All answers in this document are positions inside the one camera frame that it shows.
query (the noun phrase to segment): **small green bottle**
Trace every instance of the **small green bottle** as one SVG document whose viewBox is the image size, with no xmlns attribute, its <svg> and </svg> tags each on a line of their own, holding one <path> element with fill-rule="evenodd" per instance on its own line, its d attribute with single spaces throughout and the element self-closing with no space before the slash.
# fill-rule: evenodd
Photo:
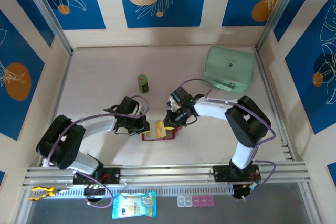
<svg viewBox="0 0 336 224">
<path fill-rule="evenodd" d="M 139 89 L 141 93 L 148 92 L 149 88 L 148 88 L 147 76 L 145 76 L 144 74 L 139 75 L 138 84 L 139 84 Z"/>
</svg>

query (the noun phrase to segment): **blue snack package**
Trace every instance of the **blue snack package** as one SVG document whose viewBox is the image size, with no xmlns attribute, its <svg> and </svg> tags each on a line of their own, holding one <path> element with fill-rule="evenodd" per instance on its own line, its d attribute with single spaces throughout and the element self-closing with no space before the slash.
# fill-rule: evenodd
<svg viewBox="0 0 336 224">
<path fill-rule="evenodd" d="M 156 192 L 114 194 L 112 219 L 146 215 L 156 217 Z"/>
</svg>

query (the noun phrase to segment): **floor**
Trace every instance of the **floor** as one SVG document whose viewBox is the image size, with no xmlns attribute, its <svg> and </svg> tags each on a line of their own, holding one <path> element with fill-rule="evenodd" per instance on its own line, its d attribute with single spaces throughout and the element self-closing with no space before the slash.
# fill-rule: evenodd
<svg viewBox="0 0 336 224">
<path fill-rule="evenodd" d="M 73 120 L 99 114 L 103 109 L 119 104 L 125 95 L 139 95 L 137 76 L 148 77 L 150 103 L 148 120 L 165 117 L 168 95 L 183 81 L 202 76 L 210 46 L 120 47 L 75 51 L 57 114 Z M 235 48 L 253 53 L 251 48 Z M 208 86 L 199 81 L 185 85 L 192 95 L 206 93 Z M 259 70 L 244 95 L 250 96 L 269 117 L 276 128 Z M 242 95 L 214 89 L 216 99 L 239 99 Z M 182 129 L 176 139 L 141 141 L 141 136 L 99 133 L 83 140 L 80 150 L 105 165 L 176 165 L 228 162 L 237 140 L 223 120 L 202 117 L 197 123 Z M 281 139 L 265 144 L 257 159 L 284 161 Z"/>
</svg>

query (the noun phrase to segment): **white floor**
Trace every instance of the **white floor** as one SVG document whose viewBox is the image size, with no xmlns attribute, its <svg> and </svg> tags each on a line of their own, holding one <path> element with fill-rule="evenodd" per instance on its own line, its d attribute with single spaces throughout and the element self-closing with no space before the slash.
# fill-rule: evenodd
<svg viewBox="0 0 336 224">
<path fill-rule="evenodd" d="M 75 51 L 58 115 L 73 120 L 99 114 L 102 109 L 119 104 L 125 95 L 140 94 L 136 78 L 145 74 L 150 103 L 148 120 L 165 117 L 168 95 L 183 81 L 199 78 L 210 46 L 120 47 Z M 251 48 L 236 48 L 252 52 Z M 199 81 L 188 83 L 192 95 L 204 94 L 208 86 Z M 250 96 L 276 125 L 257 66 Z M 214 89 L 210 97 L 239 99 L 242 95 Z M 174 165 L 228 162 L 237 140 L 227 122 L 202 117 L 182 129 L 178 137 L 168 141 L 141 141 L 141 136 L 101 133 L 83 140 L 80 150 L 105 165 Z M 265 144 L 258 159 L 284 161 L 280 137 Z"/>
</svg>

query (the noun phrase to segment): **black mounting plate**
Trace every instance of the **black mounting plate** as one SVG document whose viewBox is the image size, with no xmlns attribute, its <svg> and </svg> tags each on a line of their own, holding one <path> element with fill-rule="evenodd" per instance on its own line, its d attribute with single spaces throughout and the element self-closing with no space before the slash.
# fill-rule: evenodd
<svg viewBox="0 0 336 224">
<path fill-rule="evenodd" d="M 247 182 L 251 181 L 250 173 L 260 173 L 258 165 L 249 165 L 239 178 L 232 176 L 229 165 L 215 165 L 213 170 L 215 182 Z"/>
<path fill-rule="evenodd" d="M 120 168 L 118 167 L 104 167 L 101 169 L 102 176 L 104 175 L 111 175 L 109 179 L 104 178 L 102 183 L 103 184 L 113 184 L 117 185 L 119 184 L 120 179 Z M 88 179 L 87 177 L 84 177 L 78 173 L 74 174 L 74 185 L 90 185 L 93 182 L 92 180 Z"/>
</svg>

